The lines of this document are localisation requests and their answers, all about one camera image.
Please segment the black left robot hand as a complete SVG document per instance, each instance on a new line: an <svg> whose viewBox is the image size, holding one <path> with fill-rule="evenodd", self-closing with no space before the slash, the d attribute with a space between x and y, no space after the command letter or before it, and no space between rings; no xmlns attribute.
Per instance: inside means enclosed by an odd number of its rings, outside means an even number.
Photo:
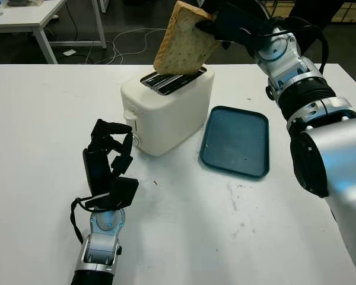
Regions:
<svg viewBox="0 0 356 285"><path fill-rule="evenodd" d="M111 190L112 180L124 174L133 158L132 127L98 119L91 142L82 152L88 186L93 196Z"/></svg>

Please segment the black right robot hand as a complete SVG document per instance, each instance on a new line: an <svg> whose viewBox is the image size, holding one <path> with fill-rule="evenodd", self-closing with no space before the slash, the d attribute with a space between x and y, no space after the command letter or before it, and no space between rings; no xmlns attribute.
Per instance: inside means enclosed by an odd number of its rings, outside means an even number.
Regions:
<svg viewBox="0 0 356 285"><path fill-rule="evenodd" d="M270 14L260 1L205 1L201 8L213 19L200 21L195 27L221 41L224 49L237 43L253 56L274 29Z"/></svg>

